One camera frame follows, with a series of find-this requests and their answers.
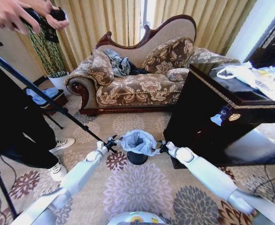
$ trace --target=human hand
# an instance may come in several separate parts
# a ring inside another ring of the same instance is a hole
[[[22,17],[32,26],[34,33],[39,33],[38,22],[23,8],[30,8],[30,5],[18,0],[0,0],[0,28],[11,31],[17,30],[22,34],[28,34],[27,27],[20,19]]]
[[[46,2],[46,10],[48,12],[48,14],[46,15],[46,19],[47,19],[48,24],[51,27],[53,27],[54,29],[63,30],[64,28],[66,28],[69,25],[69,21],[68,21],[67,15],[66,15],[66,19],[65,20],[58,21],[58,20],[54,19],[50,15],[50,12],[52,11],[52,9],[58,9],[59,10],[59,8],[53,6],[52,3],[48,0]]]

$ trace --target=white sneaker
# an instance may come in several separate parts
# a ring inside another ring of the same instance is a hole
[[[52,179],[55,181],[61,181],[67,174],[67,169],[60,162],[56,163],[56,165],[48,169],[48,171],[50,172]]]
[[[75,139],[74,138],[66,138],[64,140],[58,140],[56,142],[57,142],[57,144],[56,144],[55,148],[49,150],[51,153],[55,153],[60,149],[65,149],[65,148],[70,147],[71,145],[73,145],[75,143]]]

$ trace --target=patterned carpet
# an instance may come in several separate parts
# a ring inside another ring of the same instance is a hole
[[[162,140],[162,132],[170,118],[166,112],[103,114],[98,117],[80,115],[77,109],[80,99],[69,97],[66,107],[71,114],[88,125],[90,130],[102,139],[132,129],[151,133],[156,140]],[[76,142],[68,149],[58,152],[63,164],[70,170],[87,153],[95,149],[96,140],[77,127],[69,119],[56,113],[55,118],[63,127],[60,130],[51,121],[57,138],[74,137]],[[275,124],[258,128],[262,133],[275,138]],[[4,158],[16,170],[14,174],[0,160],[1,175],[18,212],[45,193],[55,190],[59,183],[53,181],[46,170],[29,168]],[[255,187],[267,180],[263,166],[223,167],[234,182],[243,190],[253,192]],[[267,173],[275,177],[275,165],[267,167]],[[259,195],[275,202],[274,192],[269,183],[257,189]],[[2,199],[2,211],[6,224],[12,221],[7,204]],[[61,210],[56,212],[56,224],[62,225],[104,225],[114,215],[131,210],[143,210],[160,215],[173,225],[248,225],[253,215],[245,215],[214,196],[188,170],[174,170],[167,154],[149,157],[144,165],[132,165],[126,154],[109,152],[101,162],[84,189]],[[0,225],[5,223],[0,214]]]

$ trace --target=small trash can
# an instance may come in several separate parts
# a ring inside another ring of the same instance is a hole
[[[148,156],[156,153],[156,141],[153,136],[143,130],[131,130],[121,140],[121,146],[127,151],[127,159],[134,165],[144,164]]]
[[[147,161],[148,156],[144,154],[137,154],[137,153],[134,153],[133,151],[128,151],[127,159],[134,165],[142,165]]]

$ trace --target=sofa armrest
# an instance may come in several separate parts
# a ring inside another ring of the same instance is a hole
[[[187,67],[190,63],[239,63],[237,59],[231,59],[223,55],[218,55],[206,48],[194,47],[191,56],[188,59]]]
[[[74,95],[81,96],[80,109],[98,109],[96,100],[97,83],[96,80],[90,76],[72,77],[67,80],[66,87],[69,92]]]

